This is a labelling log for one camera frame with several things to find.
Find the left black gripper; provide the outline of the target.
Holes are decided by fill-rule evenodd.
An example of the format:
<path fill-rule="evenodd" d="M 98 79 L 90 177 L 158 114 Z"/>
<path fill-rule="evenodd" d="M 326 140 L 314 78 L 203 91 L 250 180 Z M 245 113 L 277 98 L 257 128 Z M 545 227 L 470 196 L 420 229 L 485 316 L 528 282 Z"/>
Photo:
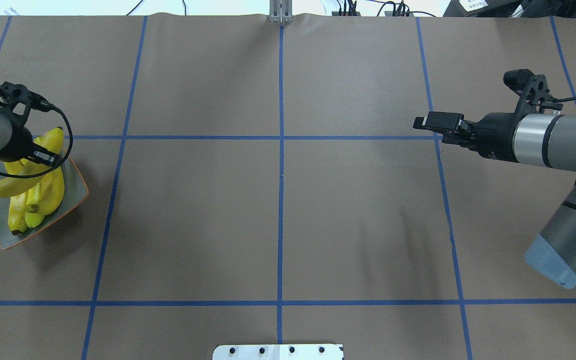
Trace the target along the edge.
<path fill-rule="evenodd" d="M 0 150 L 0 161 L 16 162 L 30 155 L 30 161 L 42 166 L 54 167 L 61 160 L 59 153 L 51 152 L 43 146 L 34 146 L 34 139 L 28 129 L 14 129 L 7 144 Z"/>

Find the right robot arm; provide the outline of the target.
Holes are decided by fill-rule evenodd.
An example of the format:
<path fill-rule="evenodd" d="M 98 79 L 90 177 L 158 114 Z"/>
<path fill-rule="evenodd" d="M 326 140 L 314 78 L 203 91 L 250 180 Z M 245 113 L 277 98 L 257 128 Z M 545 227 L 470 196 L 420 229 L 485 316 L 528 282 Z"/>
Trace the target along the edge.
<path fill-rule="evenodd" d="M 576 115 L 490 112 L 477 121 L 431 111 L 413 128 L 445 155 L 446 192 L 460 235 L 466 223 L 495 240 L 521 237 L 519 261 L 576 289 Z"/>

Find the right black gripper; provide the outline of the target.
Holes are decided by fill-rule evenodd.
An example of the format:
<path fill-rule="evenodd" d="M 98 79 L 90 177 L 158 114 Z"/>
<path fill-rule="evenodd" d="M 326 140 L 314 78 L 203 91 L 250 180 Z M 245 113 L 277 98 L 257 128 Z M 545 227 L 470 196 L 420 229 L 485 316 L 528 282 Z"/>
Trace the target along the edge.
<path fill-rule="evenodd" d="M 475 123 L 459 112 L 430 111 L 417 116 L 413 129 L 442 134 L 441 143 L 460 146 L 490 160 L 516 162 L 514 134 L 517 121 L 512 112 L 491 112 Z M 472 132 L 472 139 L 458 136 Z"/>

